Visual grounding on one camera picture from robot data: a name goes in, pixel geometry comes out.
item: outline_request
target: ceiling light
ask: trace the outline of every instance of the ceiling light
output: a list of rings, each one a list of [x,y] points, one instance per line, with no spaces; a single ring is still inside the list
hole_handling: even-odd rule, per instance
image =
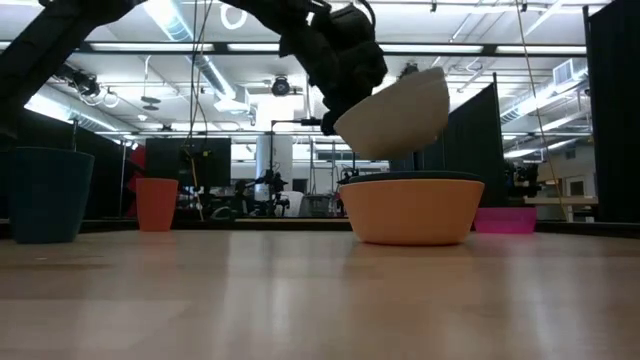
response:
[[[96,135],[131,135],[131,131],[96,131]]]
[[[314,148],[321,151],[331,151],[333,144],[316,144]],[[347,144],[336,144],[336,151],[351,151],[351,147]]]
[[[173,123],[171,124],[171,128],[173,130],[176,131],[215,131],[216,128],[207,123],[205,124],[204,122],[197,122],[193,124],[193,129],[191,129],[191,124],[188,122],[182,122],[182,123]]]
[[[576,140],[577,139],[571,139],[571,140],[561,141],[561,142],[555,143],[553,145],[549,145],[549,150],[555,150],[557,148],[561,148],[561,147],[563,147],[565,145],[569,145],[569,144],[575,142]]]
[[[529,54],[575,54],[586,55],[586,46],[527,46]],[[498,54],[524,54],[524,46],[498,46]]]
[[[552,121],[544,126],[542,126],[542,131],[549,131],[549,130],[553,130],[556,128],[559,128],[560,126],[569,123],[571,121],[575,120],[574,118],[568,117],[568,118],[563,118],[563,119],[559,119],[556,121]]]
[[[37,0],[0,0],[0,5],[18,5],[42,7]]]
[[[381,44],[380,48],[389,53],[455,53],[475,54],[482,52],[483,46],[478,45],[410,45],[410,44]]]
[[[522,157],[522,156],[525,156],[525,155],[533,154],[536,151],[538,151],[538,149],[513,150],[513,151],[509,151],[508,153],[504,154],[504,158],[505,159],[518,158],[518,157]]]
[[[255,43],[255,44],[229,44],[229,51],[279,51],[278,43]]]
[[[193,43],[165,42],[165,43],[109,43],[92,42],[91,48],[95,51],[193,51]],[[213,44],[198,44],[198,51],[213,51]]]
[[[71,111],[68,108],[40,94],[33,95],[24,108],[56,120],[64,121],[67,124],[73,124],[73,121],[69,120]]]
[[[96,123],[96,124],[98,124],[98,125],[102,126],[102,127],[103,127],[103,128],[105,128],[105,129],[109,129],[109,130],[111,130],[111,131],[118,131],[118,129],[116,129],[115,127],[111,126],[110,124],[107,124],[106,122],[104,122],[104,121],[102,121],[102,120],[96,119],[96,118],[91,117],[91,116],[89,116],[89,115],[87,115],[87,114],[81,114],[81,115],[82,115],[82,117],[84,117],[85,119],[91,120],[91,121],[93,121],[94,123]]]
[[[249,105],[231,99],[222,99],[213,105],[219,112],[248,112]]]

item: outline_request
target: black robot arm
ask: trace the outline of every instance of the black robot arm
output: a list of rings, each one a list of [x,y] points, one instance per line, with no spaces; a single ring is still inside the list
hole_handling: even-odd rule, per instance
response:
[[[375,23],[375,15],[364,0]],[[144,0],[40,0],[45,9],[0,54],[0,135],[16,136],[24,105],[98,26],[116,21]],[[281,36],[280,56],[294,55],[329,112],[322,129],[362,101],[387,73],[375,24],[353,5],[331,12],[322,0],[223,0],[254,15]],[[311,24],[307,17],[314,13]]]

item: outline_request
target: pink bowl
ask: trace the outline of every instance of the pink bowl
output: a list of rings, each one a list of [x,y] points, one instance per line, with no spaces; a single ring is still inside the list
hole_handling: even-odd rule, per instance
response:
[[[531,234],[536,227],[536,208],[480,208],[473,224],[476,232]]]

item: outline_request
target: wire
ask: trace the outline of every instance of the wire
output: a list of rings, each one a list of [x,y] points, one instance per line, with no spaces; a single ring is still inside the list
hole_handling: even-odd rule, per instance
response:
[[[520,7],[522,0],[516,0],[516,7]],[[516,11],[518,14],[518,25],[520,28],[520,38],[522,39],[522,47],[524,48],[524,57],[527,60],[527,70],[529,71],[529,79],[531,80],[531,90],[533,91],[533,98],[536,100],[536,117],[538,118],[538,124],[540,125],[540,135],[542,137],[542,143],[544,144],[544,151],[549,155],[551,152],[549,151],[549,144],[547,143],[547,137],[544,132],[544,128],[542,125],[542,116],[540,115],[540,108],[538,107],[538,94],[536,93],[536,84],[533,79],[533,71],[531,70],[531,59],[529,58],[529,51],[527,50],[527,42],[525,40],[524,34],[524,25],[522,24],[522,14],[520,11]],[[556,172],[553,167],[553,160],[551,156],[549,158],[549,168],[551,168],[551,176],[553,177],[553,182],[556,185],[556,192],[558,193],[558,200],[560,201],[560,208],[562,209],[562,214],[564,215],[565,221],[569,221],[569,216],[567,215],[567,210],[564,208],[564,202],[562,201],[562,192],[560,192],[560,185],[558,184],[558,178],[556,177]]]
[[[193,187],[194,194],[196,194],[196,201],[198,202],[198,212],[200,213],[200,221],[204,221],[204,216],[202,215],[202,202],[200,202],[200,187],[198,186],[198,177],[196,176],[196,164],[193,161],[191,155],[185,150],[189,159],[191,160],[191,175],[193,176]]]
[[[200,195],[199,195],[200,189],[198,188],[198,176],[196,174],[195,161],[193,160],[193,156],[191,156],[191,153],[189,152],[189,150],[191,148],[191,141],[193,140],[193,127],[195,125],[196,116],[198,115],[198,110],[200,110],[200,112],[202,113],[202,116],[205,120],[205,128],[207,128],[206,115],[204,113],[204,109],[202,108],[202,104],[200,104],[199,89],[200,89],[201,70],[199,68],[198,68],[197,86],[194,86],[194,83],[195,83],[194,77],[195,77],[195,68],[196,68],[196,56],[198,54],[198,45],[202,43],[202,40],[204,38],[204,30],[207,25],[207,19],[209,18],[209,14],[211,13],[212,5],[213,5],[213,1],[210,1],[209,6],[207,7],[207,10],[205,13],[202,27],[200,29],[200,33],[198,34],[197,38],[195,36],[197,34],[196,31],[197,31],[197,20],[198,20],[198,0],[196,0],[195,9],[193,10],[194,11],[193,12],[194,39],[193,39],[193,47],[192,47],[192,53],[191,53],[191,96],[189,97],[190,99],[189,100],[189,134],[187,135],[187,138],[183,143],[183,150],[191,160],[191,175],[193,176],[193,183],[197,189],[196,200],[198,202],[198,211],[200,212],[200,221],[204,221],[204,216],[202,214],[202,202],[200,201]],[[202,53],[204,53],[204,46],[201,46],[201,54]]]
[[[367,1],[367,0],[358,0],[358,1],[362,5],[364,5],[365,8],[367,8],[367,11],[369,12],[369,15],[371,16],[371,25],[375,29],[375,27],[376,27],[376,13],[373,11],[373,8],[371,7],[371,4],[369,4],[369,1]]]

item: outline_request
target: table surface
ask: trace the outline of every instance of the table surface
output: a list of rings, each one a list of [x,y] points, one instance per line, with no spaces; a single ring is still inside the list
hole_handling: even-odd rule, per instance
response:
[[[535,198],[525,198],[525,204],[528,205],[560,205],[560,199],[558,198],[543,198],[543,197],[535,197]],[[579,196],[571,196],[571,197],[563,197],[562,203],[567,206],[571,205],[598,205],[598,198],[596,197],[579,197]]]
[[[115,232],[0,242],[0,359],[638,359],[640,241]]]

